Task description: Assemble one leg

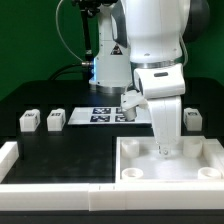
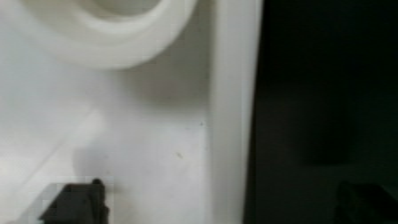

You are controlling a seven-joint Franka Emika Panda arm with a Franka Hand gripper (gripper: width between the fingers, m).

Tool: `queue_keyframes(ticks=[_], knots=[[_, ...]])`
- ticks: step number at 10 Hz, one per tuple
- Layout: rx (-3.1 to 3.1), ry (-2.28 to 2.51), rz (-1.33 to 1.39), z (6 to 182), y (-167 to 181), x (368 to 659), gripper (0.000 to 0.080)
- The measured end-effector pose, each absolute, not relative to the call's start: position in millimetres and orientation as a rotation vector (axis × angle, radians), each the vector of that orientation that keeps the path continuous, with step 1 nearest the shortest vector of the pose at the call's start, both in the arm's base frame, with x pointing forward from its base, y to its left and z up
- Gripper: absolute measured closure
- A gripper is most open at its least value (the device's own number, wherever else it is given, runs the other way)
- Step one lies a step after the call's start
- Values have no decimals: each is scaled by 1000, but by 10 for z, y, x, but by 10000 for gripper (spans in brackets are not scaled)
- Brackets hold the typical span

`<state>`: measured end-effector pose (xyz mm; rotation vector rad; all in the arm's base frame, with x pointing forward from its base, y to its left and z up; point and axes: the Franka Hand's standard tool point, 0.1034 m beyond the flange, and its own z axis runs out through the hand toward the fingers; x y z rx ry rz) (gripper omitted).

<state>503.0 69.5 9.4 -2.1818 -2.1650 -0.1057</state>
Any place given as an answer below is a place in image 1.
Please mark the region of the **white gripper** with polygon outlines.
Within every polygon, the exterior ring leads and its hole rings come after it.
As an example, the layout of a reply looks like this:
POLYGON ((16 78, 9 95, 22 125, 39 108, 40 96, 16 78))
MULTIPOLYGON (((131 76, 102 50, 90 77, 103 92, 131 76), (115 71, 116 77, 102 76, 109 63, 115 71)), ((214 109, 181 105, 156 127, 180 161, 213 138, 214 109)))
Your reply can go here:
POLYGON ((135 89, 121 95, 121 110, 128 121, 136 116, 136 107, 150 114, 159 154, 171 155, 171 145, 181 135, 181 96, 185 93, 183 66, 134 70, 135 89))

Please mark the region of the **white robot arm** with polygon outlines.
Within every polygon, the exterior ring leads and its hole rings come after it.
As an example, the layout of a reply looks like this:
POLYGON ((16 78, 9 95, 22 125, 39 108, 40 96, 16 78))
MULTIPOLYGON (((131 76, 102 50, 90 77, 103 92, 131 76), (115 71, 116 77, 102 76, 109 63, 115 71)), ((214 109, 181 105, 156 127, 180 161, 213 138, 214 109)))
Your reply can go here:
POLYGON ((115 0, 100 4, 99 53, 90 88, 119 93, 128 120, 148 111, 159 153, 170 154, 181 135, 185 47, 206 29, 207 0, 115 0))

